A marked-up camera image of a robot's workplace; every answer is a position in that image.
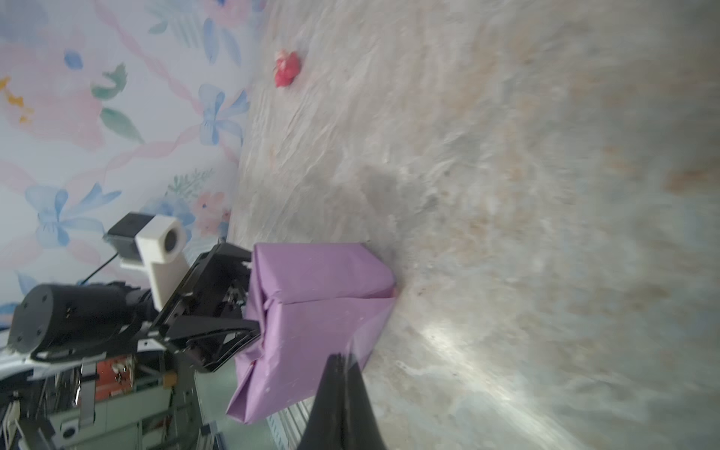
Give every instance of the floral wallpaper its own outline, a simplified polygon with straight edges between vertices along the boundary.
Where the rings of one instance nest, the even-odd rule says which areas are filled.
[[[264,0],[0,0],[0,329],[129,211],[227,235]],[[95,281],[147,285],[117,263]]]

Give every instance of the gray marbled surface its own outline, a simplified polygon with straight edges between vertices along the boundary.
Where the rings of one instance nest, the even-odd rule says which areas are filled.
[[[231,237],[395,270],[390,449],[716,449],[719,44],[717,1],[277,1]]]

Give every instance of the blue bow print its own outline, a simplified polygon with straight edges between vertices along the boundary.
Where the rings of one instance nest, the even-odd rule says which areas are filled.
[[[243,128],[238,123],[228,120],[228,118],[247,112],[250,109],[245,91],[242,91],[238,99],[223,111],[220,111],[220,107],[225,101],[225,92],[219,88],[212,84],[203,84],[200,86],[199,97],[204,107],[203,121],[200,126],[200,142],[204,145],[217,145],[220,142],[218,130],[223,130],[238,136],[242,145]]]
[[[37,211],[40,223],[35,231],[37,242],[43,248],[66,247],[70,243],[68,230],[97,231],[105,233],[102,222],[90,217],[79,217],[81,214],[110,203],[120,191],[102,193],[99,184],[78,204],[63,209],[68,201],[68,192],[51,186],[31,186],[25,190],[25,199]]]

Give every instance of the purple wrapping paper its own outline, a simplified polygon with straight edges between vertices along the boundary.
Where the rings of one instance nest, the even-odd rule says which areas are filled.
[[[390,269],[362,244],[258,244],[246,317],[261,338],[235,355],[228,415],[262,420],[315,395],[328,355],[365,365],[395,303]]]

